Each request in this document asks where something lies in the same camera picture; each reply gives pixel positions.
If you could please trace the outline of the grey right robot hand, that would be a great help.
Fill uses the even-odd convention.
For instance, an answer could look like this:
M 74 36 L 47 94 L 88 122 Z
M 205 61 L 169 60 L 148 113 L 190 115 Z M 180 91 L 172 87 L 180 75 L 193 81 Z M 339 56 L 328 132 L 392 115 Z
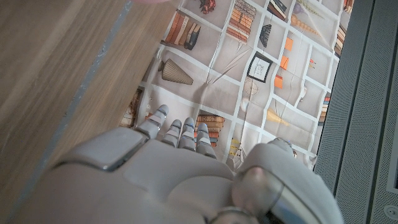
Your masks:
M 208 128 L 191 118 L 157 134 L 160 106 L 134 129 L 83 142 L 40 178 L 13 223 L 342 223 L 319 175 L 276 138 L 237 170 L 216 158 Z

